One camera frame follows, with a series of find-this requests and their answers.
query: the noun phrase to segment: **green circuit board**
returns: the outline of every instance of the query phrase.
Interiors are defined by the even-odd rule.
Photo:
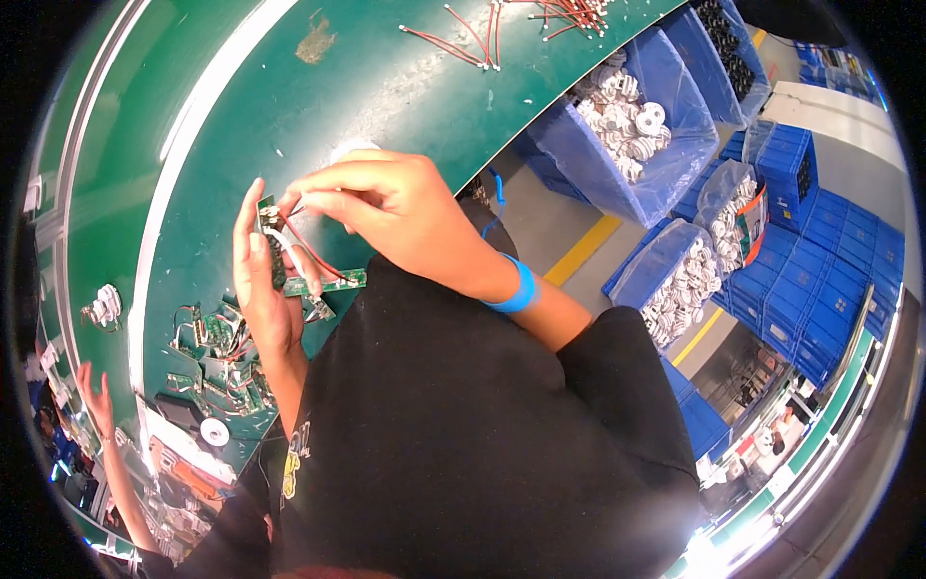
[[[367,271],[363,268],[357,270],[343,270],[339,271],[339,273],[341,273],[341,275],[343,275],[346,279],[342,280],[341,278],[338,278],[333,282],[323,283],[321,285],[322,293],[367,287]],[[305,280],[305,278],[286,278],[286,282],[283,284],[284,296],[307,296],[308,293],[308,282]]]
[[[273,205],[273,195],[267,195],[260,201],[257,201],[257,224],[262,233],[264,229],[268,227],[277,231],[280,229],[280,221],[267,215],[267,210],[272,208]],[[270,244],[270,266],[273,272],[273,287],[274,289],[279,289],[286,282],[286,268],[283,266],[283,249],[280,242],[277,241],[275,237],[266,234],[264,234],[264,236],[267,237],[267,241]]]

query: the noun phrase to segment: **pile of circuit boards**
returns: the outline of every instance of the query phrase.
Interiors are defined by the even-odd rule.
[[[309,292],[307,280],[286,277],[281,237],[267,234],[268,229],[278,232],[282,228],[279,208],[273,205],[273,197],[257,203],[257,221],[270,244],[273,286],[282,288],[286,297],[301,296],[305,299],[308,314],[304,323],[333,320],[336,314],[321,297]],[[335,273],[340,277],[334,281],[323,281],[323,293],[356,289],[367,284],[367,273],[363,269]],[[178,323],[177,316],[181,311],[189,312],[188,320]],[[199,304],[180,306],[174,312],[173,338],[169,347],[192,362],[190,365],[195,370],[193,375],[169,373],[167,389],[171,393],[188,396],[205,416],[249,416],[274,407],[273,394],[261,369],[247,321],[233,304],[220,301],[215,311],[207,314],[203,313]]]

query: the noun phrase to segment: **white tape roll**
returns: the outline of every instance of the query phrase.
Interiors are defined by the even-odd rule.
[[[228,426],[215,418],[203,420],[199,425],[199,434],[213,447],[224,447],[231,439]]]

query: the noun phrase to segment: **finger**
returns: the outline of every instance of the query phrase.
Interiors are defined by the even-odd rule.
[[[362,201],[348,193],[334,191],[306,193],[303,195],[303,203],[306,208],[321,211],[333,220],[347,225],[365,238],[374,234],[375,230],[386,221],[395,218],[395,215],[376,209],[366,201]]]
[[[251,292],[252,296],[260,296],[261,292],[273,290],[270,244],[262,233],[251,232],[248,234],[248,245],[251,251],[251,257],[247,260]]]
[[[312,292],[312,295],[315,297],[321,296],[321,276],[319,264],[315,261],[315,259],[308,255],[306,250],[301,245],[294,245],[293,251],[296,254],[296,259],[299,261],[299,265],[302,267],[303,273],[306,275],[306,281],[308,282],[308,287]],[[283,265],[286,266],[286,277],[302,276],[302,274],[299,273],[299,270],[293,263],[293,257],[289,254],[288,251],[283,252]]]
[[[86,361],[77,367],[77,391],[81,394],[81,398],[87,396],[87,385],[84,383],[84,374],[87,373],[87,367],[89,365],[90,362]]]
[[[346,161],[398,161],[407,155],[405,153],[396,153],[395,151],[384,151],[382,149],[351,149],[347,151],[336,163],[345,163]]]
[[[244,196],[241,211],[234,223],[231,239],[231,258],[235,263],[244,263],[250,255],[251,245],[248,234],[254,230],[254,220],[257,218],[257,201],[264,194],[264,180],[260,177],[254,179],[251,187]]]
[[[302,179],[296,179],[286,192],[298,193],[315,191],[336,191],[353,189],[354,191],[377,191],[389,195],[397,191],[407,180],[409,166],[394,161],[344,161],[318,170]]]

